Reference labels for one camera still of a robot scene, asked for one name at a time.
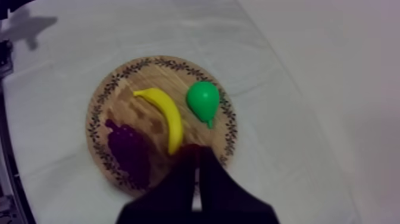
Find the round wooden tray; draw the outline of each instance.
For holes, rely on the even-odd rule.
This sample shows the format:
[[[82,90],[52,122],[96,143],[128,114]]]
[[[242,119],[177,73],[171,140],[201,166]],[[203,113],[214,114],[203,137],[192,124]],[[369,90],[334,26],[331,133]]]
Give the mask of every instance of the round wooden tray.
[[[209,130],[186,105],[189,87],[204,80],[220,91],[220,108]],[[168,129],[161,112],[132,92],[160,88],[174,99],[184,126],[185,144],[211,146],[220,163],[226,167],[234,153],[237,139],[236,115],[232,103],[221,85],[204,69],[181,58],[155,56],[138,58],[111,72],[93,94],[86,116],[86,139],[89,151],[101,172],[112,183],[133,196],[139,196],[156,186],[170,171],[174,159],[167,155]],[[149,152],[150,186],[138,189],[128,174],[119,168],[108,148],[107,119],[117,125],[127,124],[145,134],[155,145]]]

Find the purple grapes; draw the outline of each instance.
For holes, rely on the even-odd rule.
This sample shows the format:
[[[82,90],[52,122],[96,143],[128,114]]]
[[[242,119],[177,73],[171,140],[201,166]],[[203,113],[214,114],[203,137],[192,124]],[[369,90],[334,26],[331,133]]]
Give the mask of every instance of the purple grapes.
[[[105,122],[112,129],[108,135],[108,147],[117,160],[120,169],[127,172],[129,181],[137,189],[146,189],[149,182],[151,144],[129,125],[118,127],[112,120]]]

